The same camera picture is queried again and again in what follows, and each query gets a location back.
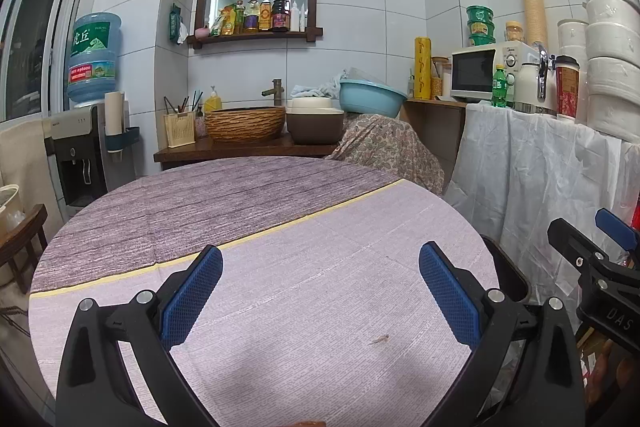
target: microwave door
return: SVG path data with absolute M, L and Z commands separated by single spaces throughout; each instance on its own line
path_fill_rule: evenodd
M 490 100 L 495 49 L 453 55 L 451 96 Z

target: blue gripper pad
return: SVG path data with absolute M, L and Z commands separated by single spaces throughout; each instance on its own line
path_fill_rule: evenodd
M 460 283 L 429 244 L 420 249 L 418 265 L 456 340 L 476 349 L 481 338 L 480 317 Z
M 596 227 L 606 233 L 625 251 L 633 251 L 638 246 L 638 238 L 634 229 L 606 208 L 601 208 L 596 212 Z
M 210 248 L 174 294 L 162 314 L 160 342 L 164 349 L 183 343 L 222 276 L 222 252 Z

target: green soda bottle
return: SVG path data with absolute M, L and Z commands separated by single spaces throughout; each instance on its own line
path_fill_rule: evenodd
M 502 64 L 496 64 L 495 67 L 491 105 L 494 107 L 507 107 L 507 77 L 504 74 L 504 66 Z

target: chopsticks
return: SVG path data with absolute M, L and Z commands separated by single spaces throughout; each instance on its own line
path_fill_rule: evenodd
M 191 104 L 191 110 L 194 111 L 198 105 L 198 103 L 200 102 L 200 99 L 202 98 L 203 92 L 201 91 L 199 96 L 196 98 L 196 93 L 198 92 L 198 90 L 193 91 L 193 104 Z M 169 102 L 169 99 L 167 97 L 164 97 L 164 108 L 166 110 L 166 113 L 169 114 L 169 107 L 171 107 L 171 109 L 173 110 L 173 112 L 175 114 L 180 114 L 182 112 L 185 111 L 185 109 L 187 109 L 187 105 L 189 103 L 189 99 L 191 97 L 190 96 L 185 96 L 184 99 L 182 99 L 182 103 L 180 105 L 178 105 L 177 108 L 175 108 L 173 106 L 173 104 L 171 102 Z

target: screw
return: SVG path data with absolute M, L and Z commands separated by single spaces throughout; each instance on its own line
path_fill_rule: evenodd
M 558 297 L 551 297 L 549 299 L 549 306 L 551 306 L 555 310 L 561 310 L 562 301 Z
M 142 292 L 136 295 L 136 301 L 138 301 L 140 304 L 151 302 L 152 298 L 154 298 L 154 295 L 149 290 L 142 290 Z
M 504 301 L 504 293 L 502 293 L 500 290 L 489 290 L 489 293 L 487 293 L 487 295 L 493 302 Z
M 80 305 L 78 306 L 83 312 L 91 309 L 91 306 L 94 305 L 94 302 L 91 299 L 82 299 L 80 301 Z

